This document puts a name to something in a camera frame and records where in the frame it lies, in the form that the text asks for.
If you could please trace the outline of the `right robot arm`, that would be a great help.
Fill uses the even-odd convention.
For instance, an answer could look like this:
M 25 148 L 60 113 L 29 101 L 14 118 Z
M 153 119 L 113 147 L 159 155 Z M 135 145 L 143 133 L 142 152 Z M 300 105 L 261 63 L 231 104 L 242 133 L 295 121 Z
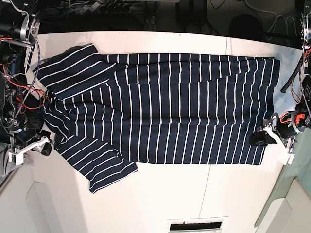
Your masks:
M 48 156 L 50 133 L 44 131 L 42 108 L 48 97 L 26 73 L 39 49 L 40 26 L 35 0 L 0 2 L 0 140 L 14 159 L 29 150 Z

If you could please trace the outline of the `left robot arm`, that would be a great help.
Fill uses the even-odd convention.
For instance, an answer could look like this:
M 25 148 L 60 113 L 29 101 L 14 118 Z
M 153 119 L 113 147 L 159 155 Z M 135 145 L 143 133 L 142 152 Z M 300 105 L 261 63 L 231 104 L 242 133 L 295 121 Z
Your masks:
M 278 144 L 281 150 L 292 153 L 298 134 L 311 128 L 311 2 L 304 1 L 301 11 L 301 57 L 280 92 L 289 89 L 296 102 L 294 110 L 281 115 L 274 113 L 270 119 L 263 120 L 251 135 L 249 143 L 255 147 Z

